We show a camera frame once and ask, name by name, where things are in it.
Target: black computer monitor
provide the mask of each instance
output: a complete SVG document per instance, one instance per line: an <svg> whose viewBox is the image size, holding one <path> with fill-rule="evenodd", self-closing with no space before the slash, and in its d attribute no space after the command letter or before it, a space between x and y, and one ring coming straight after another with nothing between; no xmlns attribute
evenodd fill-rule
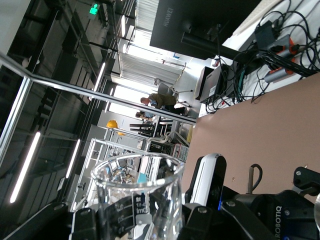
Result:
<svg viewBox="0 0 320 240"><path fill-rule="evenodd" d="M160 0L150 45L174 53L206 60L218 54L221 45L246 19L261 0ZM213 44L213 50L182 43L182 38L195 37ZM239 52L219 47L223 57Z"/></svg>

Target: beaker rim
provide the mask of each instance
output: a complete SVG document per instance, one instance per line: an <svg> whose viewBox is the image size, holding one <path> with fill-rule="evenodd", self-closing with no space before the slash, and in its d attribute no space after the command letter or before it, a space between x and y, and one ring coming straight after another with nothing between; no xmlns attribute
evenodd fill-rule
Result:
<svg viewBox="0 0 320 240"><path fill-rule="evenodd" d="M160 178L156 180L149 180L143 183L114 183L110 181L106 181L102 179L97 173L101 170L101 168L107 164L110 164L111 162L118 161L121 159L126 159L126 158L132 158L132 157L159 157L159 158L165 158L171 160L174 164L176 164L177 168L174 171L174 174L165 178ZM164 185L167 185L169 183L172 183L174 180L177 178L180 178L183 174L185 168L185 163L173 156L170 156L165 153L158 153L158 152L146 152L146 153L129 153L129 154L124 154L121 156L114 156L108 158L106 161L98 164L91 170L91 176L92 178L98 182L99 184L102 184L106 187L112 187L112 188L117 188L117 189L122 189L122 190L130 190L130 191L142 191L146 189L153 189L153 188L158 188Z"/></svg>

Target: black pants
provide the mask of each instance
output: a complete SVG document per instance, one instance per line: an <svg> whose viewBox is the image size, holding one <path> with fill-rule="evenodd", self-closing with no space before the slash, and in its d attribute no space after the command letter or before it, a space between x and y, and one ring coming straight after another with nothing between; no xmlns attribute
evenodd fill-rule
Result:
<svg viewBox="0 0 320 240"><path fill-rule="evenodd" d="M169 110L173 114L184 114L185 112L184 107L175 108L175 105L166 105L165 109Z"/></svg>

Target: yellow helmet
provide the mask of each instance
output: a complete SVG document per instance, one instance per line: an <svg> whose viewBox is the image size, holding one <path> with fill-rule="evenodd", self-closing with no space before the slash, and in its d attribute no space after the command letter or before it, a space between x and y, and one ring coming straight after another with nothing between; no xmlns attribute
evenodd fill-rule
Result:
<svg viewBox="0 0 320 240"><path fill-rule="evenodd" d="M108 121L108 123L106 124L106 127L107 128L110 128L110 129L114 129L114 128L117 128L118 127L118 123L116 120L110 120Z"/></svg>

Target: glass object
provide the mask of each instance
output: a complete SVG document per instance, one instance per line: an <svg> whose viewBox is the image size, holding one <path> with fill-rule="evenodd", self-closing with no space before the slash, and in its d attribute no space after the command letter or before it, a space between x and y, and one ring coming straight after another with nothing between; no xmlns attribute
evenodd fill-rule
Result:
<svg viewBox="0 0 320 240"><path fill-rule="evenodd" d="M161 153L107 159L91 176L97 185L104 240L174 240L182 228L184 163Z"/></svg>

